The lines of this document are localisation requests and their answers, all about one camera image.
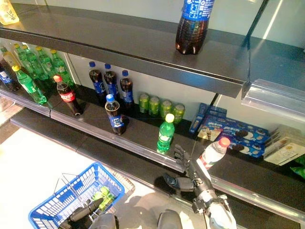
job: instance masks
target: water bottle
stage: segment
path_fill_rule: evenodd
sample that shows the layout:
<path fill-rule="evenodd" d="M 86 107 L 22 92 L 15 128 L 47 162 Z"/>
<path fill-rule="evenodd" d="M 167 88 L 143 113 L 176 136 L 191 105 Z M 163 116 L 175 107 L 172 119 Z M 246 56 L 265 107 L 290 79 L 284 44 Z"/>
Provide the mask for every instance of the water bottle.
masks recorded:
<path fill-rule="evenodd" d="M 205 149 L 199 159 L 207 170 L 211 168 L 217 161 L 223 158 L 230 143 L 231 142 L 228 138 L 222 137 L 219 141 L 211 143 Z"/>
<path fill-rule="evenodd" d="M 176 49 L 181 54 L 198 54 L 208 29 L 214 0 L 184 0 L 176 35 Z"/>
<path fill-rule="evenodd" d="M 167 114 L 165 117 L 165 122 L 160 126 L 159 139 L 157 143 L 158 153 L 165 153 L 170 149 L 170 144 L 175 132 L 175 127 L 173 125 L 174 118 L 175 117 L 173 114 Z"/>
<path fill-rule="evenodd" d="M 115 101 L 113 94 L 108 94 L 106 96 L 107 102 L 105 109 L 110 120 L 110 124 L 114 133 L 121 135 L 126 130 L 126 125 L 123 122 L 122 115 L 120 113 L 120 104 Z"/>

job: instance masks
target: red label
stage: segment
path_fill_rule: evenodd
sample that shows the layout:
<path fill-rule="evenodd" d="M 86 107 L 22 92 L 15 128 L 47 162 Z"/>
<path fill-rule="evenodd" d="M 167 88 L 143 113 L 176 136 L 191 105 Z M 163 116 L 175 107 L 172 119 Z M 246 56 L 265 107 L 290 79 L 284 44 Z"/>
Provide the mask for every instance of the red label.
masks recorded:
<path fill-rule="evenodd" d="M 61 98 L 65 102 L 71 102 L 75 99 L 75 95 L 74 95 L 73 92 L 69 92 L 69 93 L 66 93 L 66 94 L 61 94 Z"/>

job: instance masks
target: red bottle cap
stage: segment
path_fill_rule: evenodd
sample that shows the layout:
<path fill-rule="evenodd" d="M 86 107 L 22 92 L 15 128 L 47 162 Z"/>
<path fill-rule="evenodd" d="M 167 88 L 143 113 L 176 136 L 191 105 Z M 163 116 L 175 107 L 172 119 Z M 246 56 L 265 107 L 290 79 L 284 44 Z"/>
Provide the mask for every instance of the red bottle cap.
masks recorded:
<path fill-rule="evenodd" d="M 55 82 L 61 82 L 62 81 L 62 78 L 61 78 L 60 75 L 53 76 L 53 79 L 55 80 Z"/>
<path fill-rule="evenodd" d="M 231 143 L 227 137 L 222 137 L 218 142 L 222 147 L 228 147 Z"/>

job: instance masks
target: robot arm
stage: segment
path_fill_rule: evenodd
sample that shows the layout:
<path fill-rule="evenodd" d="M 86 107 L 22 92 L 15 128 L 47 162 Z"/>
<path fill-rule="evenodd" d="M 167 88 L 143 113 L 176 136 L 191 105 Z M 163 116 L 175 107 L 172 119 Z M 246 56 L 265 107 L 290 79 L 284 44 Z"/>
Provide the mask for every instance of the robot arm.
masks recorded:
<path fill-rule="evenodd" d="M 211 177 L 199 159 L 194 160 L 189 154 L 176 145 L 175 157 L 182 164 L 188 177 L 173 178 L 164 175 L 166 183 L 181 191 L 194 191 L 194 213 L 204 213 L 207 225 L 211 229 L 236 229 L 236 222 L 231 213 L 226 195 L 217 196 L 211 183 Z"/>

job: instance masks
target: blue label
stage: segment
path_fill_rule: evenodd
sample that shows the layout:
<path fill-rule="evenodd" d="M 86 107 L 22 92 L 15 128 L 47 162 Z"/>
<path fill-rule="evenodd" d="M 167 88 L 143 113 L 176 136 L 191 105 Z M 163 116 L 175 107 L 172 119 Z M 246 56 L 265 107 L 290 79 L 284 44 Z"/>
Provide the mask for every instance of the blue label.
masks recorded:
<path fill-rule="evenodd" d="M 117 95 L 119 93 L 117 84 L 108 85 L 109 94 Z"/>
<path fill-rule="evenodd" d="M 112 127 L 117 128 L 117 127 L 122 127 L 124 126 L 124 122 L 122 119 L 121 115 L 115 116 L 115 117 L 109 117 L 110 119 L 110 124 Z"/>
<path fill-rule="evenodd" d="M 0 72 L 0 80 L 5 84 L 13 82 L 13 79 L 5 71 Z"/>
<path fill-rule="evenodd" d="M 101 94 L 101 93 L 103 93 L 105 91 L 105 87 L 104 87 L 103 81 L 94 82 L 93 86 L 95 88 L 96 93 L 98 93 L 98 94 Z"/>
<path fill-rule="evenodd" d="M 208 21 L 214 0 L 184 0 L 182 16 L 192 21 Z"/>
<path fill-rule="evenodd" d="M 132 92 L 123 92 L 123 98 L 124 98 L 124 102 L 132 103 L 133 102 Z"/>

